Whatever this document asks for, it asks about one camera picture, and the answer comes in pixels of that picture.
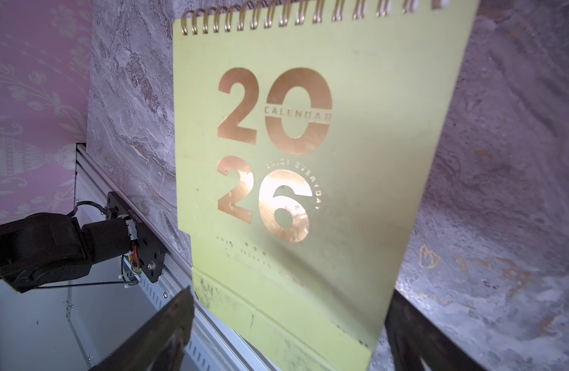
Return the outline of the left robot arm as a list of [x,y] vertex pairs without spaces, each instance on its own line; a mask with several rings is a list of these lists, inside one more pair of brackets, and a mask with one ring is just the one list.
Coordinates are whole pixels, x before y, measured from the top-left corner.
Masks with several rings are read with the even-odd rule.
[[19,293],[76,280],[132,246],[122,219],[80,226],[73,216],[34,214],[0,225],[0,280]]

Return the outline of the green calendar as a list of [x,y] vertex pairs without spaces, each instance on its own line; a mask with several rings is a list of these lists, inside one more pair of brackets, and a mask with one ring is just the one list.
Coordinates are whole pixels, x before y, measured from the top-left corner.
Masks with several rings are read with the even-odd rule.
[[173,24],[201,304],[282,370],[365,370],[476,1],[247,1]]

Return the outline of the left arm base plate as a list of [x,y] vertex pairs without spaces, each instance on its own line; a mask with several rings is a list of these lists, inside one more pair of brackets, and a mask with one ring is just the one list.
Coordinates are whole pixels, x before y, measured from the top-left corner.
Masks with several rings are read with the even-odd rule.
[[164,268],[164,261],[168,252],[165,244],[144,219],[115,191],[108,193],[107,207],[111,213],[111,218],[119,217],[127,220],[130,240],[136,245],[136,265],[155,284],[159,281]]

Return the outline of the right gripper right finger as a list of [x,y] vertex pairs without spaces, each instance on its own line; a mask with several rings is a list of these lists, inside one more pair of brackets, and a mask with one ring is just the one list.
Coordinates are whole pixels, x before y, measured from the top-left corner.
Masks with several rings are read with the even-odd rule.
[[395,370],[484,370],[398,291],[385,329]]

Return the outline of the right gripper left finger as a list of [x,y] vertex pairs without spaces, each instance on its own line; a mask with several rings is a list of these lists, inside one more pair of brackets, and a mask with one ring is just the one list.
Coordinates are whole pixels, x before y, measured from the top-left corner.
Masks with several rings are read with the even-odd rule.
[[93,370],[179,370],[195,317],[194,297],[186,288]]

